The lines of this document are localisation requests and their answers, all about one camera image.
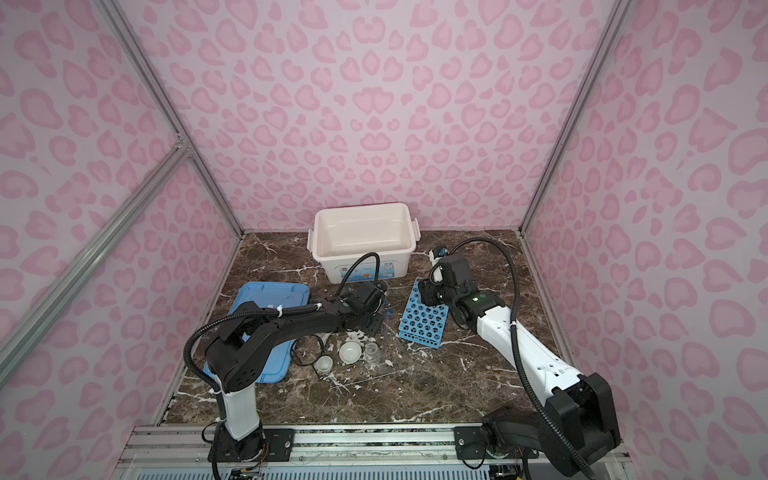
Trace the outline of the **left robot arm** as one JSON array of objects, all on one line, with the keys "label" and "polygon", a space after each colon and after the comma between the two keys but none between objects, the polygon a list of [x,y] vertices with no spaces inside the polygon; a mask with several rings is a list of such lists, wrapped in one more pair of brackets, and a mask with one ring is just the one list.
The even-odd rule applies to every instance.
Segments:
[{"label": "left robot arm", "polygon": [[362,331],[372,336],[383,322],[386,291],[381,280],[359,282],[312,305],[262,308],[248,302],[223,318],[204,356],[230,438],[252,439],[262,428],[255,384],[274,347],[326,333]]}]

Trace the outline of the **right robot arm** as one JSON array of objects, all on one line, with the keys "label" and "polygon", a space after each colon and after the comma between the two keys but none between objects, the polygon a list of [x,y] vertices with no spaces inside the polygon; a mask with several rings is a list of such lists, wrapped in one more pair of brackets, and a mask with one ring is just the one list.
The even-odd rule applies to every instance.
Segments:
[{"label": "right robot arm", "polygon": [[609,383],[568,364],[517,318],[506,304],[478,286],[468,260],[445,249],[430,254],[432,268],[418,283],[422,302],[450,314],[494,347],[516,370],[532,411],[501,407],[482,419],[480,445],[491,456],[543,454],[562,475],[596,476],[593,464],[621,443]]}]

